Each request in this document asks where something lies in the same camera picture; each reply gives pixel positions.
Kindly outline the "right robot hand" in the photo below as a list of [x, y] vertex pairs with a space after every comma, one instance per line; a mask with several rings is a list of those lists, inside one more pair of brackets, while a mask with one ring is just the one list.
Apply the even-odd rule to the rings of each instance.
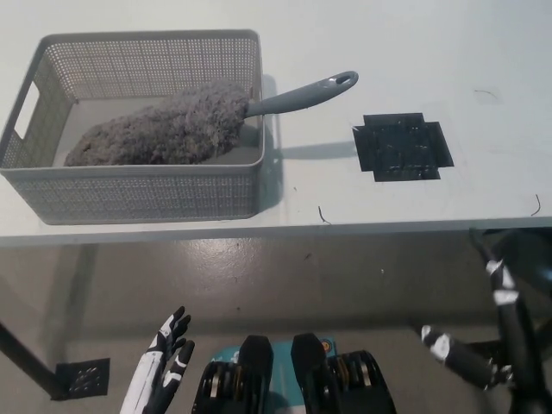
[[418, 325], [416, 332], [432, 356], [467, 383], [483, 391], [506, 386], [510, 413], [550, 413], [551, 392], [524, 299], [505, 260], [492, 251], [482, 233], [470, 229], [469, 237], [490, 282], [499, 339], [466, 344], [428, 324]]

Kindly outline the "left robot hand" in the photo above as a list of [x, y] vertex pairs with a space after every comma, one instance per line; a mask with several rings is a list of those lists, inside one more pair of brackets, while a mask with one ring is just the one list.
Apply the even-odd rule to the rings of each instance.
[[141, 356], [120, 412], [165, 413], [179, 389], [195, 347], [185, 338], [191, 316], [179, 307]]

